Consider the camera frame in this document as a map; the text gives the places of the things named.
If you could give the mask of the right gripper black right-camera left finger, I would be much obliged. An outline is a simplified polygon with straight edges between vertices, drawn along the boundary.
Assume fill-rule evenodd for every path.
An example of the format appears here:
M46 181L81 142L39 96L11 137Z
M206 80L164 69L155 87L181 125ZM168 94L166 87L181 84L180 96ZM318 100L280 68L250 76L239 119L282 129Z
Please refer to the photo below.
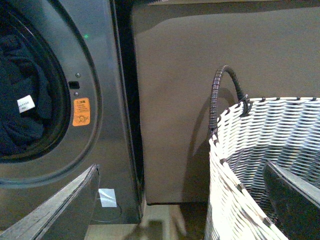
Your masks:
M91 165L27 216L0 234L2 240L83 240L95 210L100 166Z

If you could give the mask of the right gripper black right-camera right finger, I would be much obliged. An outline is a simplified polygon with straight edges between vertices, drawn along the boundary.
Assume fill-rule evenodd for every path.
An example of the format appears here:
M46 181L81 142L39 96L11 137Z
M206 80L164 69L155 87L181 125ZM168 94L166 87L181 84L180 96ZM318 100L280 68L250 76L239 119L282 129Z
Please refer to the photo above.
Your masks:
M267 196L290 240L320 238L320 189L268 161L263 168Z

